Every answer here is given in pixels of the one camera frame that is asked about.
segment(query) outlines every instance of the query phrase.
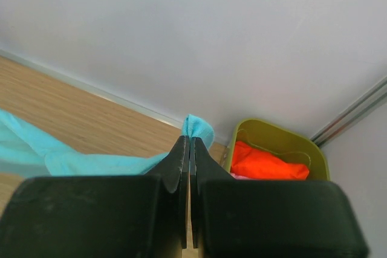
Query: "plastic bin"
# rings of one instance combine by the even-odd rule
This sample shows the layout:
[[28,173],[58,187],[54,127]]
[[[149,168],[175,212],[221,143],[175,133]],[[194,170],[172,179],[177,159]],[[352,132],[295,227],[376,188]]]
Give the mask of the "plastic bin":
[[321,150],[309,139],[260,119],[245,119],[235,128],[223,168],[230,172],[235,142],[271,152],[286,163],[308,166],[308,180],[330,180],[327,161]]

